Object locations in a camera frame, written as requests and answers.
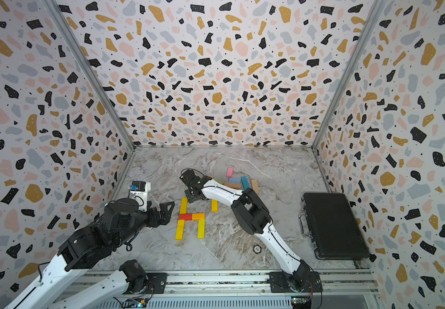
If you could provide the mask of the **pink block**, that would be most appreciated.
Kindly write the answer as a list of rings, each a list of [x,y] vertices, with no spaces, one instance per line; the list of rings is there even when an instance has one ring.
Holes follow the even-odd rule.
[[[226,173],[226,177],[231,178],[233,176],[233,173],[234,173],[233,167],[229,167]]]

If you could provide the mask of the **poker chip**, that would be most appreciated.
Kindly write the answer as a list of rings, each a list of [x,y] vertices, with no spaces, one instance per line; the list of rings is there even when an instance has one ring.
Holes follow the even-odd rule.
[[[262,249],[261,249],[260,246],[255,245],[255,246],[253,247],[253,251],[254,251],[256,254],[260,254],[261,251],[262,251]]]

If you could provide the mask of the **beige wooden block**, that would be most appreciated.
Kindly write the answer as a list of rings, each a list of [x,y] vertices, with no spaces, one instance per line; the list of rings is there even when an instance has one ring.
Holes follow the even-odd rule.
[[[252,189],[255,191],[256,194],[259,194],[259,185],[257,180],[252,180]]]

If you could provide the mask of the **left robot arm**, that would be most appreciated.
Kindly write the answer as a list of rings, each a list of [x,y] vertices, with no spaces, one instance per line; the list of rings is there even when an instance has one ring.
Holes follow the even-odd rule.
[[[37,266],[38,277],[8,308],[93,308],[122,294],[130,294],[134,306],[144,307],[156,294],[163,294],[166,273],[148,274],[136,260],[128,260],[105,279],[74,296],[60,296],[99,261],[120,247],[132,250],[132,241],[141,229],[157,228],[170,222],[174,202],[141,211],[138,202],[122,198],[109,202],[102,215],[74,233],[58,249],[48,264]]]

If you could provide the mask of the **light blue block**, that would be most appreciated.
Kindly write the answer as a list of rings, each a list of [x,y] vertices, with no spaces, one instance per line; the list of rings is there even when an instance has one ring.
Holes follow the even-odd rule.
[[[233,184],[240,184],[241,179],[240,178],[229,178],[229,182]]]

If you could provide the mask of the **black case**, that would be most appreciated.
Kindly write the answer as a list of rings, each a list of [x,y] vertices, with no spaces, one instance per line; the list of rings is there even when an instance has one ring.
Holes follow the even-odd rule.
[[[369,249],[344,194],[304,193],[302,209],[319,260],[364,260],[369,257]]]

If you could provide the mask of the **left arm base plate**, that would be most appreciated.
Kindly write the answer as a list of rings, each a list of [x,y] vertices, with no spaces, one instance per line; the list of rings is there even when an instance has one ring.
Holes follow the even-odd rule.
[[[153,272],[128,275],[126,282],[129,294],[163,294],[167,284],[168,274]]]

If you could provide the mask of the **small amber block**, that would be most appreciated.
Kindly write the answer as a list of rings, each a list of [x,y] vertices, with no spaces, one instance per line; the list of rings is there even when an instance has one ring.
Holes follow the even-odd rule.
[[[195,213],[192,214],[192,221],[198,221],[198,220],[204,220],[205,214],[204,213]]]

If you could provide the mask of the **aluminium rail frame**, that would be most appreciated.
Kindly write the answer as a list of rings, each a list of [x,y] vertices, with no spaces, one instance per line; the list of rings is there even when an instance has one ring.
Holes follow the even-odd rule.
[[[373,276],[366,269],[316,271],[322,292],[272,293],[269,273],[277,270],[178,270],[168,274],[163,294],[144,307],[134,306],[130,294],[110,298],[93,308],[383,308]],[[67,299],[105,279],[111,272],[89,271],[67,288]]]

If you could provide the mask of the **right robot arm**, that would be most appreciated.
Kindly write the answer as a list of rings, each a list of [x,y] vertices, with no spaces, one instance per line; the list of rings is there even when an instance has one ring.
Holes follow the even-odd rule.
[[[273,254],[280,265],[290,289],[302,292],[311,287],[311,267],[293,252],[277,232],[270,211],[252,189],[234,189],[220,184],[207,175],[198,176],[194,169],[184,169],[180,180],[186,185],[189,203],[198,200],[215,200],[227,205],[240,227],[254,235]]]

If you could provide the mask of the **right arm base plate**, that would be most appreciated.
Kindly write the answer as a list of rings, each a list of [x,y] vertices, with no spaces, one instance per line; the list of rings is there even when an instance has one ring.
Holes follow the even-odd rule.
[[[287,275],[283,272],[270,272],[268,283],[272,293],[314,293],[322,292],[322,282],[317,272],[310,272],[309,276],[299,287],[292,287]]]

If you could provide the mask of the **tan wooden block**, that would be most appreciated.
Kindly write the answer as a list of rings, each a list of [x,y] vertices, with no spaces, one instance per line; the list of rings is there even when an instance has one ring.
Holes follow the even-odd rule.
[[[232,188],[232,189],[237,189],[237,190],[241,190],[242,189],[241,183],[225,182],[224,185],[226,187],[229,187],[229,188]]]

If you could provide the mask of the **long yellow block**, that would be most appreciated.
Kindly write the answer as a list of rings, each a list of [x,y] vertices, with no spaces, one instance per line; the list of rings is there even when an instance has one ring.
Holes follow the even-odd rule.
[[[180,214],[186,214],[187,213],[187,208],[188,208],[188,199],[187,197],[183,197],[181,200],[181,206],[180,206]]]
[[[176,227],[176,235],[175,235],[176,241],[181,241],[183,239],[184,230],[185,230],[185,220],[178,220]]]

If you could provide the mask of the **lime yellow block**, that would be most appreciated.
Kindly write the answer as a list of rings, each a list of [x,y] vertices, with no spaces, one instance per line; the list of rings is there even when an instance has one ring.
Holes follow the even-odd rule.
[[[198,239],[205,237],[205,219],[198,220]]]

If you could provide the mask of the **red block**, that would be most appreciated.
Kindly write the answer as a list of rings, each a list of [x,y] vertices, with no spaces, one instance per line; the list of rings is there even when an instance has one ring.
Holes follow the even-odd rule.
[[[179,220],[192,221],[193,217],[192,217],[192,214],[180,214]]]

